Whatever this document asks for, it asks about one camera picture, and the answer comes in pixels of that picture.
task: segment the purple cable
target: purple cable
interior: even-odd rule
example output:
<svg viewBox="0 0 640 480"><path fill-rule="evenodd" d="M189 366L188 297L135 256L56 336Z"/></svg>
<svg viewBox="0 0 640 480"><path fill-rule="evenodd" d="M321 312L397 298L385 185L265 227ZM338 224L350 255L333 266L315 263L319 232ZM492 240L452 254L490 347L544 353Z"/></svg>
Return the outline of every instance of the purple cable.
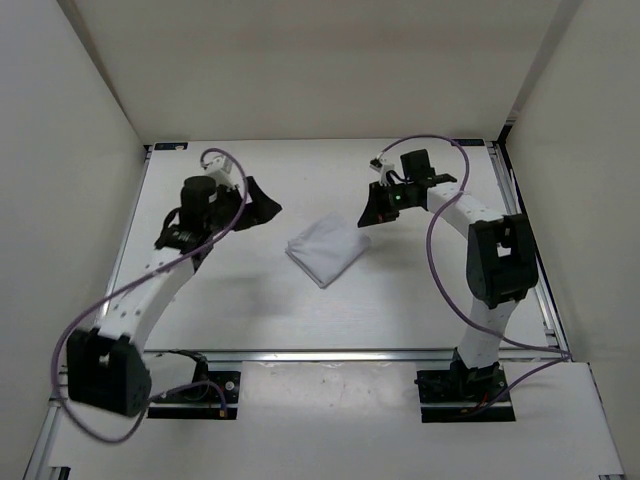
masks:
<svg viewBox="0 0 640 480"><path fill-rule="evenodd" d="M133 289L139 287L143 283L145 283L148 280L150 280L151 278L153 278L155 275L157 275L159 273L168 272L169 270L171 270L171 268L175 267L179 263L182 263L185 260L188 260L189 258L191 258L191 257L193 257L195 255L198 255L199 253L201 253L203 251L206 251L207 249L211 248L213 245L218 243L220 240L222 240L224 237L226 237L227 234L233 230L233 227L240 220L240 216L242 215L242 212L244 211L244 208L245 208L245 206L247 204L247 194L248 194L247 176L246 176L246 174L244 172L244 169L242 168L242 165L240 165L240 162L238 162L238 160L236 160L233 157L233 155L231 155L230 153L228 153L228 152L226 152L226 151L224 151L224 150L222 150L220 148L215 148L215 147L214 148L208 148L204 152L202 152L202 154L200 155L200 164L201 165L204 165L204 157L209 153L219 153L219 154L224 155L225 157L227 157L229 160L231 160L231 162L236 167L238 167L238 171L240 172L240 175L242 176L242 183L243 183L243 187L244 187L244 191L242 193L242 201L240 203L240 208L238 208L238 211L236 212L235 216L233 217L233 219L231 220L229 225L227 225L222 231L220 231L220 233L218 233L217 235L213 236L211 239L209 239L207 242L205 242L204 244L202 244L200 247L196 248L195 250L193 250L193 251L191 251L191 252L189 252L189 253L187 253L187 254L179 257L179 258L176 258L175 260L173 260L171 262L168 262L166 265L163 265L162 267L157 268L156 270L153 270L152 272L147 273L146 275L143 275L140 278L138 278L136 280L133 280L130 283L127 283L123 287L120 287L117 290L115 290L113 293L111 293L111 294L105 296L104 298L98 300L97 302L95 302L93 305L91 305L86 310L84 310L82 313L80 313L80 315L78 315L67 326L67 328L64 329L64 331L60 335L60 338L58 338L58 342L56 343L56 346L53 349L53 355L51 357L51 369L50 369L50 372L49 372L50 380L51 380L51 386L53 388L53 394L52 394L53 398L57 399L60 402L60 406L62 407L62 410L67 414L69 419L80 430L82 430L84 433L86 433L90 437L92 437L95 440L98 440L100 442L108 443L108 444L120 444L120 443L126 442L129 438L131 438L133 436L133 434L136 432L136 430L138 430L138 427L140 427L140 424L142 423L142 420L144 418L144 414L146 412L146 407L143 408L142 411L140 412L140 415L138 416L138 419L136 420L136 423L133 425L131 430L129 430L125 435L123 435L122 437L119 437L119 438L105 437L104 435L100 434L99 432L95 431L94 429L92 429L91 427L86 425L75 414L75 412L73 410L71 410L71 408L69 407L69 404L68 404L68 400L65 399L62 396L62 388L61 388L61 385L60 385L60 378L59 378L59 375L58 375L58 371L60 369L59 361L60 361L60 355L62 353L62 349L64 348L64 343L67 340L67 338L69 337L69 335L71 335L71 332L73 332L76 329L76 327L78 327L78 325L80 325L80 323L85 318L87 318L89 315L91 315L92 313L97 311L102 305L104 305L108 301L118 297L119 295L122 295L125 292L128 292L130 290L133 290ZM181 392L183 390L187 390L189 388L192 388L194 386L205 385L205 384L216 388L218 394L221 396L221 405L224 406L223 410L225 411L225 414L226 414L226 403L225 403L225 400L224 400L224 394L222 394L222 390L220 389L220 387L218 387L218 385L215 385L213 382L208 382L208 381L195 382L195 383L191 383L191 384L188 384L188 385L183 385L183 386L180 386L180 387L176 387L173 390L169 390L169 392L178 393L178 392Z"/></svg>

